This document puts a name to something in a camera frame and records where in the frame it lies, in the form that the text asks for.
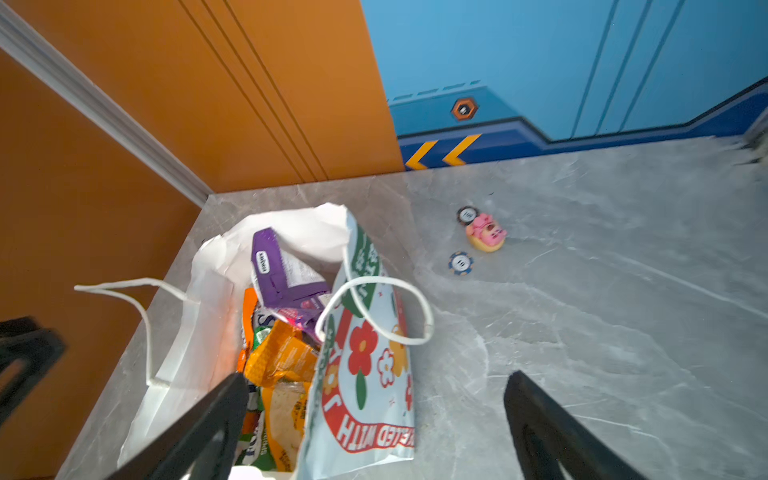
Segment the orange Fox's candy bag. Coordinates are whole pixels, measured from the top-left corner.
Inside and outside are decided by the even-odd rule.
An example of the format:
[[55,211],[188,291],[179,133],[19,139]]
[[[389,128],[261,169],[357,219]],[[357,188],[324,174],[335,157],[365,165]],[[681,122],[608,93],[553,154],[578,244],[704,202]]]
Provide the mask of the orange Fox's candy bag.
[[[258,295],[253,287],[246,288],[244,291],[244,300],[242,308],[242,342],[243,346],[240,350],[237,362],[237,371],[244,373],[247,360],[250,353],[253,350],[254,344],[254,327],[253,327],[253,314],[258,305]],[[255,429],[255,423],[257,415],[255,413],[246,412],[243,420],[241,434],[251,434]]]

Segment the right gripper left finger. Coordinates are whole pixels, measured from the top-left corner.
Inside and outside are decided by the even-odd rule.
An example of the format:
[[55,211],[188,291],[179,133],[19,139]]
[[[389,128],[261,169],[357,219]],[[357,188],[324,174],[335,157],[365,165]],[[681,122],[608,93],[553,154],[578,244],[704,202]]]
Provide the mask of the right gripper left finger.
[[226,479],[246,414],[248,387],[233,373],[165,430],[112,479]]

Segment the white paper bag with flower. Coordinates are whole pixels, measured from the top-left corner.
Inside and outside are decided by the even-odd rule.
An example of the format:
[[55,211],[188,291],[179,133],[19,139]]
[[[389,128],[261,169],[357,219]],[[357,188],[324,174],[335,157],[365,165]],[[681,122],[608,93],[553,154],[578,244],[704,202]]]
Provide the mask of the white paper bag with flower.
[[117,461],[125,479],[327,479],[411,460],[409,350],[400,293],[344,206],[250,215],[191,263],[177,336]]

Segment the purple Fox's candy bag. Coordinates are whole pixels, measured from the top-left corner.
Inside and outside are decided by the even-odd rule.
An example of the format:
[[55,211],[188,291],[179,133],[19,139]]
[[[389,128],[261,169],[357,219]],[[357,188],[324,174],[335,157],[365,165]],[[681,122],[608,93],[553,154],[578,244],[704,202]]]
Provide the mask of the purple Fox's candy bag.
[[317,341],[315,325],[331,290],[323,277],[282,249],[277,234],[257,231],[251,244],[252,283],[262,308]]

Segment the green white snack bag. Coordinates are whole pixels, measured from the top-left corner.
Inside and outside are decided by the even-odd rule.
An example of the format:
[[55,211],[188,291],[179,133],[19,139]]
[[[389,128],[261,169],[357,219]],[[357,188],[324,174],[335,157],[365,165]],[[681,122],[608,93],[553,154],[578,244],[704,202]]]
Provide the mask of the green white snack bag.
[[268,445],[261,388],[250,380],[246,380],[246,386],[248,402],[236,447],[235,465],[254,466],[260,470],[274,471],[277,466]]

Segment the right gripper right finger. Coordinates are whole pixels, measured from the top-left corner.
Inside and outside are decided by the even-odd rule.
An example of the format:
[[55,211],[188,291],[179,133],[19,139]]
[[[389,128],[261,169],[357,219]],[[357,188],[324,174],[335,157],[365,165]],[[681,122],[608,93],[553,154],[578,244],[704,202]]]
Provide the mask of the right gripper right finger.
[[526,479],[642,479],[524,372],[509,376],[504,408]]

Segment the orange yellow snack pouch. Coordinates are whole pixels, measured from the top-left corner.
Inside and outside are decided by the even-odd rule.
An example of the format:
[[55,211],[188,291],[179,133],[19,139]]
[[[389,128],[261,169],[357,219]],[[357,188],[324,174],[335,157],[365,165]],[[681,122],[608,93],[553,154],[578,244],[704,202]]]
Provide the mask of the orange yellow snack pouch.
[[262,388],[267,442],[280,472],[296,469],[305,433],[309,389],[308,382],[278,382]]

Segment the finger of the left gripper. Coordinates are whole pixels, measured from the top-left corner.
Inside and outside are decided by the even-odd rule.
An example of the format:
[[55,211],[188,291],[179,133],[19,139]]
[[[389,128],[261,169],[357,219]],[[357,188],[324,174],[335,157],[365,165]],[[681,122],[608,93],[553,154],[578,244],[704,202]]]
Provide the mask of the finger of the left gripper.
[[1,322],[1,373],[10,373],[8,380],[1,384],[1,424],[24,402],[66,349],[58,332],[42,327],[32,316]]

